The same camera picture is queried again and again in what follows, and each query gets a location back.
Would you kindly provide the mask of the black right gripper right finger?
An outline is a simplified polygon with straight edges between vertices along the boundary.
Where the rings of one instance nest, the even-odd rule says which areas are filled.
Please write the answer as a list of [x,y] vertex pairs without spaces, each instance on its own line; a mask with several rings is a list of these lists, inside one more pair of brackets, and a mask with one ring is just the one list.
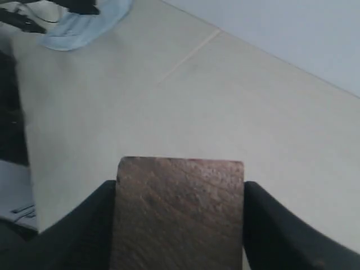
[[243,243],[251,269],[359,269],[359,254],[318,232],[263,187],[244,185]]

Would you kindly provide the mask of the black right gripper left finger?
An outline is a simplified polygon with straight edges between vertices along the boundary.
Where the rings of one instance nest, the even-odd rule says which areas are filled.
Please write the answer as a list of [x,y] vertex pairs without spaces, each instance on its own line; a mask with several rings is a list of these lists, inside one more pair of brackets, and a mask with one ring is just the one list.
[[32,240],[1,255],[1,269],[109,269],[114,180]]

